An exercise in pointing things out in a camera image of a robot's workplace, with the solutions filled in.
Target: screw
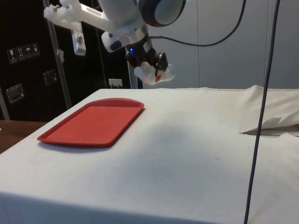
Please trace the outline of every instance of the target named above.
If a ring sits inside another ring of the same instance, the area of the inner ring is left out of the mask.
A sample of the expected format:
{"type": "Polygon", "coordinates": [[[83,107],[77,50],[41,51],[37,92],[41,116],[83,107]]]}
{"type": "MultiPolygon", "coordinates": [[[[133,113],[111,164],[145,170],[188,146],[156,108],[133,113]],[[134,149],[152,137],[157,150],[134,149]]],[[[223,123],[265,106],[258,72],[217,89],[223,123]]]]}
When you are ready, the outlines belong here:
{"type": "Polygon", "coordinates": [[[57,10],[60,8],[60,6],[59,5],[56,5],[55,7],[54,7],[54,11],[55,12],[57,12],[57,10]]]}

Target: power socket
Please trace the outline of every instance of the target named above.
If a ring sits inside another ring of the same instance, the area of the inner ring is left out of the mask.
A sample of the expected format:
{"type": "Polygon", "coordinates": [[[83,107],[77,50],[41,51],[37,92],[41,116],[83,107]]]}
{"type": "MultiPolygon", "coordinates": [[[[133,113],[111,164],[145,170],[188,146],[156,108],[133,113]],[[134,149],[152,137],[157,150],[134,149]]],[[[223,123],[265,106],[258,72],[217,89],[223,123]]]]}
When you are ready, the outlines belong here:
{"type": "Polygon", "coordinates": [[[110,87],[122,87],[122,79],[110,78],[109,86],[110,87]]]}

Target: sticker label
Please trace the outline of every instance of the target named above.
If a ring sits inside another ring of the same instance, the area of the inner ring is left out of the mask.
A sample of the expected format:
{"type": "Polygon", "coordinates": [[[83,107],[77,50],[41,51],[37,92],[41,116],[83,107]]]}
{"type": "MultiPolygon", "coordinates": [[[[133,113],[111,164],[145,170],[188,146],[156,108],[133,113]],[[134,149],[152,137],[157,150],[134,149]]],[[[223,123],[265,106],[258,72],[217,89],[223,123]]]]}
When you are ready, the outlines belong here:
{"type": "Polygon", "coordinates": [[[25,49],[26,58],[32,58],[33,57],[32,46],[30,44],[25,45],[24,49],[25,49]]]}
{"type": "Polygon", "coordinates": [[[17,55],[15,53],[15,49],[7,50],[7,55],[8,55],[9,62],[11,64],[13,64],[15,62],[18,62],[18,58],[17,58],[17,55]]]}
{"type": "Polygon", "coordinates": [[[23,47],[18,47],[18,48],[15,49],[15,51],[17,53],[19,61],[22,61],[22,60],[26,59],[26,57],[25,57],[25,51],[24,51],[23,47]]]}
{"type": "Polygon", "coordinates": [[[38,43],[32,44],[32,51],[34,56],[39,56],[41,54],[39,51],[38,43]]]}

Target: tray rim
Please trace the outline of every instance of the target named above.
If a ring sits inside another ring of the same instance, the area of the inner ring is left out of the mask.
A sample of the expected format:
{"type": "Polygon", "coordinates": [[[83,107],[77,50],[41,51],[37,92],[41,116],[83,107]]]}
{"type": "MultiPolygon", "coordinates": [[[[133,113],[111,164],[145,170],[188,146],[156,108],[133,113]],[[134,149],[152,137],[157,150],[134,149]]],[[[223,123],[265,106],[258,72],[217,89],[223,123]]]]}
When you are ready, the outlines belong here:
{"type": "Polygon", "coordinates": [[[70,114],[69,116],[67,116],[65,119],[61,120],[59,123],[54,125],[52,128],[45,131],[43,134],[41,134],[39,137],[37,137],[37,140],[40,141],[40,142],[43,142],[43,143],[50,143],[50,144],[57,144],[57,145],[107,147],[107,146],[113,145],[122,136],[122,134],[128,129],[128,127],[130,127],[130,125],[133,123],[133,121],[141,114],[141,112],[143,112],[143,110],[144,110],[144,103],[139,102],[137,100],[133,100],[133,99],[128,99],[128,98],[106,98],[106,99],[95,100],[95,101],[92,101],[92,102],[89,102],[89,103],[85,104],[84,106],[82,106],[81,108],[79,108],[78,110],[76,110],[75,112],[70,114]],[[64,124],[69,122],[71,119],[76,117],[78,114],[80,114],[81,112],[83,112],[84,110],[86,110],[87,108],[92,107],[92,106],[98,106],[98,107],[101,107],[101,106],[105,106],[105,107],[136,107],[136,108],[140,108],[140,110],[129,121],[128,125],[124,126],[124,128],[121,130],[121,132],[118,135],[116,135],[115,138],[112,141],[107,142],[107,143],[97,143],[97,144],[96,143],[70,143],[70,142],[57,142],[57,141],[47,139],[47,137],[50,134],[52,134],[57,129],[62,127],[64,124]]]}

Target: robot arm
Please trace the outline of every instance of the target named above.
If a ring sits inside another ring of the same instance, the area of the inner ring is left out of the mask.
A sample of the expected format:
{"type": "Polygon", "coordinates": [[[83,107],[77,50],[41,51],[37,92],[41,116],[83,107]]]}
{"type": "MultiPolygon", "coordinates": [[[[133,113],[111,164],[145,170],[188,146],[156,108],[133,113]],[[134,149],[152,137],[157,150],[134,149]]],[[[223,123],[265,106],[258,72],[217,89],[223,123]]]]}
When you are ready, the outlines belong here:
{"type": "Polygon", "coordinates": [[[126,47],[126,59],[134,68],[148,63],[155,70],[166,71],[165,53],[157,53],[148,35],[147,24],[164,27],[181,15],[186,0],[98,0],[103,12],[81,4],[79,0],[60,0],[62,7],[50,5],[44,17],[54,24],[72,30],[74,51],[85,55],[81,22],[102,29],[102,40],[108,52],[126,47]]]}

